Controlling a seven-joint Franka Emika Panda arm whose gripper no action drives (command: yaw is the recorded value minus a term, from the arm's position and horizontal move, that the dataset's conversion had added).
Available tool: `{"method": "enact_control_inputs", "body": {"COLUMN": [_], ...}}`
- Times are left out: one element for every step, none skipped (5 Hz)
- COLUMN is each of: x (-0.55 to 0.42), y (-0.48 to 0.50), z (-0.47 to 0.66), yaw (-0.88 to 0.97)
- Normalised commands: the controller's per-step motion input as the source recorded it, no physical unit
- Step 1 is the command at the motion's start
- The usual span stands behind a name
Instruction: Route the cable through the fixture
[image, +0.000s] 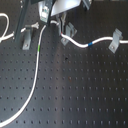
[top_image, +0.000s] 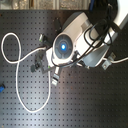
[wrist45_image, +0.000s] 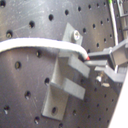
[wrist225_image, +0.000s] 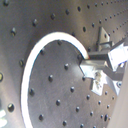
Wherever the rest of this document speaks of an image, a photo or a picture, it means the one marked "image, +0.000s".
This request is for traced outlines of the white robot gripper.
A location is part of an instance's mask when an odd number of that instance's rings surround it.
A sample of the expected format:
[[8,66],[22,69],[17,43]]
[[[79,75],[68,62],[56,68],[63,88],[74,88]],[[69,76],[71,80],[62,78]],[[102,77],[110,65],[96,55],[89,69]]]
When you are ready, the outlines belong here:
[[[56,0],[56,2],[53,4],[51,15],[54,16],[58,14],[57,21],[59,23],[58,25],[59,33],[64,32],[66,15],[67,15],[65,11],[79,6],[80,2],[81,0]],[[40,20],[42,20],[43,22],[47,22],[48,14],[47,14],[46,6],[40,7],[39,14],[40,14]]]

